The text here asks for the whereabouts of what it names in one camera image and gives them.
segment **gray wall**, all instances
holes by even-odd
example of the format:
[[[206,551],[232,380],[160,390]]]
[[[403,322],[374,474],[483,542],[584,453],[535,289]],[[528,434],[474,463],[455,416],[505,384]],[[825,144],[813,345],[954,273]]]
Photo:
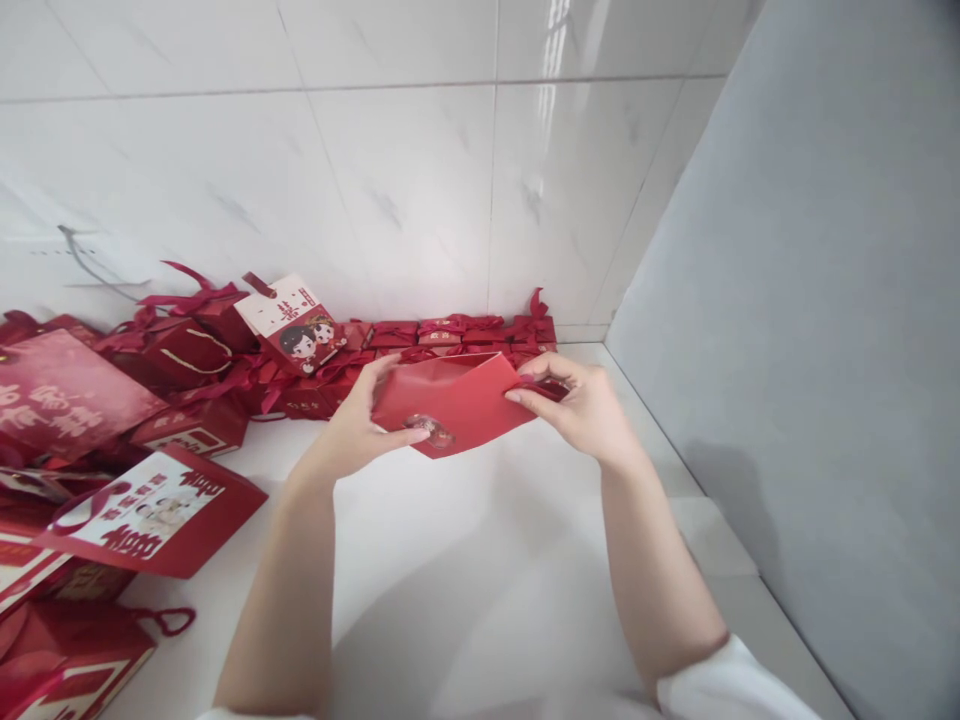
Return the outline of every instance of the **gray wall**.
[[[608,345],[854,711],[960,717],[960,9],[770,0]]]

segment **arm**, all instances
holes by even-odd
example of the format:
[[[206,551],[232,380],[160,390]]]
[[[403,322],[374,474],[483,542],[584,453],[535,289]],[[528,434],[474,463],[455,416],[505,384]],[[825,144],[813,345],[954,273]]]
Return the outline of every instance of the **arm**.
[[[323,434],[294,467],[240,616],[214,706],[241,714],[325,717],[331,694],[333,488],[426,430],[385,434],[370,422],[373,394],[399,360],[367,365]]]
[[[726,624],[606,371],[547,353],[520,372],[537,380],[553,377],[570,388],[560,403],[528,390],[509,392],[507,398],[522,403],[600,463],[617,612],[637,671],[656,699],[658,680],[705,660],[724,645]]]

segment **forearm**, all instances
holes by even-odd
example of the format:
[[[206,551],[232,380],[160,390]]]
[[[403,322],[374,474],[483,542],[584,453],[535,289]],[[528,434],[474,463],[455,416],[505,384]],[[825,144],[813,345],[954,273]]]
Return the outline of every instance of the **forearm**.
[[[323,717],[330,696],[333,483],[291,477],[227,654],[214,705]]]
[[[647,454],[601,464],[603,514],[613,593],[627,643],[648,692],[704,660],[727,639]]]

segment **hand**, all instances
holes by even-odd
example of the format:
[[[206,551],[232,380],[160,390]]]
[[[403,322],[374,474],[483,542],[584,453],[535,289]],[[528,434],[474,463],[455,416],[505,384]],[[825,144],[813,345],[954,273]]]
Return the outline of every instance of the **hand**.
[[[625,466],[638,452],[643,454],[607,371],[599,365],[580,365],[556,353],[544,353],[524,363],[519,373],[538,381],[554,378],[570,388],[559,403],[532,390],[511,390],[506,398],[553,425],[580,452],[611,467]]]
[[[291,480],[332,484],[384,453],[430,437],[423,428],[385,433],[370,421],[374,391],[399,360],[399,355],[387,355],[363,368],[347,399],[293,468]]]

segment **wire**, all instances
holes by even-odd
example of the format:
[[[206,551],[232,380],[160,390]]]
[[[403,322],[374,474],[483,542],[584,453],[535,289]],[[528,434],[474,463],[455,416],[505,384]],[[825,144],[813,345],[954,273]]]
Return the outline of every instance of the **wire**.
[[[114,285],[110,281],[105,280],[103,277],[101,277],[100,275],[95,273],[93,270],[91,270],[90,267],[80,258],[80,253],[77,251],[77,248],[79,247],[79,245],[77,244],[77,241],[75,239],[75,236],[77,234],[76,230],[73,230],[72,228],[68,228],[66,225],[57,225],[57,230],[63,233],[63,238],[64,240],[67,241],[67,248],[69,248],[70,254],[73,255],[73,259],[76,260],[77,265],[79,265],[83,269],[83,271],[87,273],[87,275],[90,275],[91,277],[99,280],[101,285],[103,285],[104,287],[110,288],[117,295],[120,295],[121,297],[124,297],[133,303],[140,302],[140,298],[135,298],[133,295],[128,295],[127,293],[125,293],[123,290],[118,288],[116,285]]]

